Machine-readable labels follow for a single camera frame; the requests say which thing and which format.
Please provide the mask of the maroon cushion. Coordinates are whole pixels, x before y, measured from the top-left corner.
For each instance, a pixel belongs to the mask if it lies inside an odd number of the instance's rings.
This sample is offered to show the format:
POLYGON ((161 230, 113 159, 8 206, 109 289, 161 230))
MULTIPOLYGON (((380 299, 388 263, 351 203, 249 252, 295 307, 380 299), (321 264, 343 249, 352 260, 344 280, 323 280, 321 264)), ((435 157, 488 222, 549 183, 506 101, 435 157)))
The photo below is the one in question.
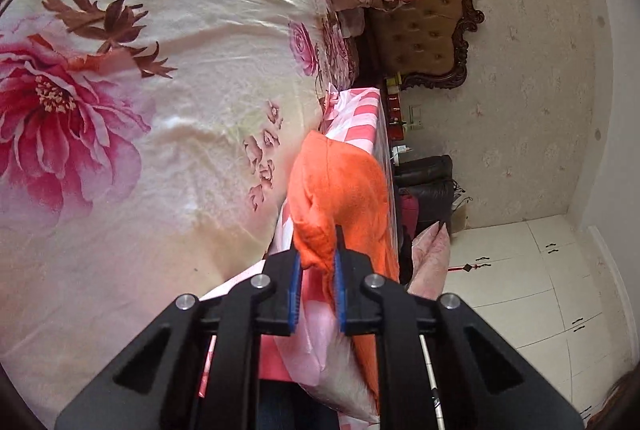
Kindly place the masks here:
POLYGON ((399 243, 413 240, 416 236, 420 207, 418 200, 410 194, 400 194, 397 203, 397 219, 399 223, 399 243))

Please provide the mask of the large pink floral pillow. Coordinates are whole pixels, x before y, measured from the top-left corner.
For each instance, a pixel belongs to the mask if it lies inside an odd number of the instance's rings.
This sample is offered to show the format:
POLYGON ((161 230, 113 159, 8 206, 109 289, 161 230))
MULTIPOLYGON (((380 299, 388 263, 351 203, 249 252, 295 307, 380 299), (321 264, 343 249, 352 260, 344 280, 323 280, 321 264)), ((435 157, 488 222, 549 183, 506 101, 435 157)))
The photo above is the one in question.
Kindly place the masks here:
POLYGON ((436 300, 444 290, 450 263, 450 237, 445 224, 438 222, 421 232, 412 242, 412 277, 408 293, 436 300))

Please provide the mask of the red hanging knot ornament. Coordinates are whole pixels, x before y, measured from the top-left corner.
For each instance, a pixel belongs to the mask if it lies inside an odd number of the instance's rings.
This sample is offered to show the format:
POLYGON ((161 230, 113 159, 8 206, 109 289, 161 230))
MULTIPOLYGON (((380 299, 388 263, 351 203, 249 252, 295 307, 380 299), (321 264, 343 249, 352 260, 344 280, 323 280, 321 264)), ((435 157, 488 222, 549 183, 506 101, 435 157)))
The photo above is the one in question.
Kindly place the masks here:
POLYGON ((469 263, 465 263, 465 265, 462 266, 450 266, 450 268, 448 268, 448 272, 452 273, 452 272, 471 272, 473 270, 478 270, 479 268, 489 268, 491 266, 491 263, 489 262, 480 262, 480 263, 475 263, 475 264, 469 264, 469 263))

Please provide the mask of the dark wooden nightstand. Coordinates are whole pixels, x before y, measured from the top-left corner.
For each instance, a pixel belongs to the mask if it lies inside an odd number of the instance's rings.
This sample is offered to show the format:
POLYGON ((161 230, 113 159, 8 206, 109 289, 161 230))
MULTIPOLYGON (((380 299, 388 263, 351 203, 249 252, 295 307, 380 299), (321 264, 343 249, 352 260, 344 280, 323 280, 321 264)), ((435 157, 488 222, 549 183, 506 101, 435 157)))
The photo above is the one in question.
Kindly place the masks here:
POLYGON ((402 120, 400 104, 401 76, 386 77, 382 84, 381 93, 384 101, 386 131, 390 142, 390 158, 395 166, 400 165, 400 155, 406 149, 405 124, 402 120))

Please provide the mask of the wall power socket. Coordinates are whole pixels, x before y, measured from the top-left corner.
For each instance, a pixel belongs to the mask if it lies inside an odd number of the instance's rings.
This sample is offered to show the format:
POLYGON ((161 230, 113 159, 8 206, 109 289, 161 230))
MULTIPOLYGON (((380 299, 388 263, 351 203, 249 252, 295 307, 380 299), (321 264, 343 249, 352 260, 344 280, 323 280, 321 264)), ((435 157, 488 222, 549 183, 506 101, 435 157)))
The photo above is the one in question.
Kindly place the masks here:
POLYGON ((421 130, 423 128, 422 108, 418 105, 411 105, 408 108, 408 114, 409 114, 408 129, 421 130))

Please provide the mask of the red white checkered table cover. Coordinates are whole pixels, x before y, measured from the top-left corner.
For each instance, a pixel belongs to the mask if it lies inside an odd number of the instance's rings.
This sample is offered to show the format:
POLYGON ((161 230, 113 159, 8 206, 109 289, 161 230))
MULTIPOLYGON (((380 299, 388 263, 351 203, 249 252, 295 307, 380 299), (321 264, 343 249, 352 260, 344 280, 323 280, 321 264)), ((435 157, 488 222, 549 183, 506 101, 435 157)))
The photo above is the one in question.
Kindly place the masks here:
POLYGON ((342 429, 378 424, 378 371, 373 338, 349 339, 338 328, 335 230, 370 258, 374 272, 399 273, 388 182, 372 155, 382 117, 378 90, 332 94, 322 129, 306 136, 295 158, 272 244, 302 252, 302 296, 294 335, 262 337, 259 378, 301 390, 342 429))

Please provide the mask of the orange terry pants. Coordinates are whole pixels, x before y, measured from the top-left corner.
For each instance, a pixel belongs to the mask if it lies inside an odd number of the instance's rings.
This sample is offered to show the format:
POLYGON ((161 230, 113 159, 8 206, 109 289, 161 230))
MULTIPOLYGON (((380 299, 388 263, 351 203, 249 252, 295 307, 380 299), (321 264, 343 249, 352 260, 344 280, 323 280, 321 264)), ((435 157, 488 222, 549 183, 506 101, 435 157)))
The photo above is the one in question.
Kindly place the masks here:
POLYGON ((390 192, 383 170, 357 146, 310 132, 288 181, 293 242, 310 274, 303 298, 327 304, 336 314, 336 228, 346 245, 368 256, 374 272, 396 280, 397 252, 390 234, 390 192))

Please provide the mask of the tufted tan carved headboard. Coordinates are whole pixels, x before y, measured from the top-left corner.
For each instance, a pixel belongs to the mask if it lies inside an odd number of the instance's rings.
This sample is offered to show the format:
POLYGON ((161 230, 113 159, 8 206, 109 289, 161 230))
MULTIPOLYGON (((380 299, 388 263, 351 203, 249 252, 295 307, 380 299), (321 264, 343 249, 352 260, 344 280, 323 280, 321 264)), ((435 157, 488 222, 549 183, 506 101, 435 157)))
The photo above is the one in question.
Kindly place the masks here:
POLYGON ((402 90, 454 89, 468 74, 464 35, 484 19, 473 0, 416 0, 393 11, 371 11, 366 33, 373 66, 397 76, 402 90))

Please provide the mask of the floral bed sheet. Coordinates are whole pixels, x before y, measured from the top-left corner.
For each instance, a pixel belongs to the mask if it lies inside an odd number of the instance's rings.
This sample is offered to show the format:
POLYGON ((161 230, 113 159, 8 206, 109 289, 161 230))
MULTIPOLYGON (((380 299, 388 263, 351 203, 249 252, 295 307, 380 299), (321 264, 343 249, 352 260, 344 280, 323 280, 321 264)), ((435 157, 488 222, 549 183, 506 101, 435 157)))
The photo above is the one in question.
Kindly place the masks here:
POLYGON ((349 81, 330 0, 1 0, 1 363, 43 424, 262 258, 349 81))

